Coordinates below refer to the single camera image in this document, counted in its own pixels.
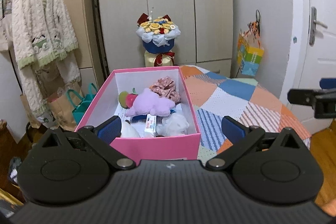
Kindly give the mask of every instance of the open box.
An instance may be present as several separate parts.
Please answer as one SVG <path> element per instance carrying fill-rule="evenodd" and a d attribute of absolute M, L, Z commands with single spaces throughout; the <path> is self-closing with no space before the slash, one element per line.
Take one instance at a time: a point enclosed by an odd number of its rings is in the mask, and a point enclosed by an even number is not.
<path fill-rule="evenodd" d="M 110 145 L 137 164 L 140 160 L 196 160 L 201 134 L 182 72 L 177 66 L 114 70 L 98 91 L 76 130 L 86 125 L 96 127 L 113 115 L 118 115 L 120 92 L 125 90 L 132 93 L 135 88 L 140 94 L 166 76 L 175 81 L 176 91 L 181 96 L 181 103 L 176 105 L 176 110 L 189 123 L 187 134 L 164 138 L 116 138 Z"/>

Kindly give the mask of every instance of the teal bag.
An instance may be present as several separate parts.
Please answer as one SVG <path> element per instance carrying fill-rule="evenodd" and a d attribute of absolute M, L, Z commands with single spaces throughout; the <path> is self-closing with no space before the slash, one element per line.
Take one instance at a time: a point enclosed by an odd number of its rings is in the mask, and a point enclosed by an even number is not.
<path fill-rule="evenodd" d="M 85 96 L 85 98 L 83 98 L 82 96 L 80 96 L 78 94 L 77 91 L 75 90 L 68 90 L 67 91 L 67 97 L 68 97 L 68 100 L 69 102 L 72 104 L 72 106 L 75 108 L 73 111 L 72 111 L 72 115 L 76 121 L 77 124 L 79 124 L 79 122 L 81 121 L 81 119 L 83 118 L 85 112 L 87 111 L 87 109 L 89 108 L 92 100 L 94 99 L 94 97 L 96 96 L 95 94 L 92 94 L 92 88 L 94 88 L 96 90 L 96 93 L 98 92 L 96 86 L 93 84 L 93 83 L 90 83 L 89 84 L 89 94 L 87 94 Z M 70 98 L 70 95 L 69 93 L 72 92 L 73 94 L 75 94 L 80 100 L 81 102 L 79 103 L 79 105 L 75 105 L 73 103 L 73 101 L 71 100 Z"/>

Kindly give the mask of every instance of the bed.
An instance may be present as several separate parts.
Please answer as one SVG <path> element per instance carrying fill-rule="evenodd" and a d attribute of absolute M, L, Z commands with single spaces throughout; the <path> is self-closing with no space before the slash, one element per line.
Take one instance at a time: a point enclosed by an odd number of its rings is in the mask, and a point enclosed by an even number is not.
<path fill-rule="evenodd" d="M 310 147 L 310 133 L 255 79 L 230 79 L 197 66 L 181 66 L 181 70 L 201 131 L 198 159 L 203 163 L 232 146 L 221 130 L 221 120 L 226 115 L 267 132 L 292 127 Z"/>

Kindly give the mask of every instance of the purple plush toy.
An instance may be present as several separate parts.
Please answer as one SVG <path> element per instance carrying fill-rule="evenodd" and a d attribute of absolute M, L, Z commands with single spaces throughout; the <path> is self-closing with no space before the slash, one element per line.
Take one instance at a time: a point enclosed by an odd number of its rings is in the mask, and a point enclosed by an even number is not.
<path fill-rule="evenodd" d="M 175 103 L 166 98 L 161 97 L 146 88 L 134 100 L 133 106 L 126 110 L 126 117 L 134 117 L 137 115 L 151 114 L 153 116 L 166 117 L 170 115 L 170 109 L 175 107 Z"/>

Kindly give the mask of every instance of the red ribbon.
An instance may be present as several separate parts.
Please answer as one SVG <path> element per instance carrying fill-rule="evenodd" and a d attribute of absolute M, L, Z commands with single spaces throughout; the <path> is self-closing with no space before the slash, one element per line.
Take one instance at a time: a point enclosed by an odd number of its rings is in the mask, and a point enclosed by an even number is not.
<path fill-rule="evenodd" d="M 170 57 L 171 59 L 171 62 L 174 66 L 174 56 L 175 56 L 175 53 L 174 52 L 164 52 L 162 54 L 159 54 L 156 58 L 155 58 L 155 61 L 154 61 L 154 67 L 157 67 L 157 66 L 160 66 L 162 65 L 162 56 L 163 55 L 167 55 Z"/>

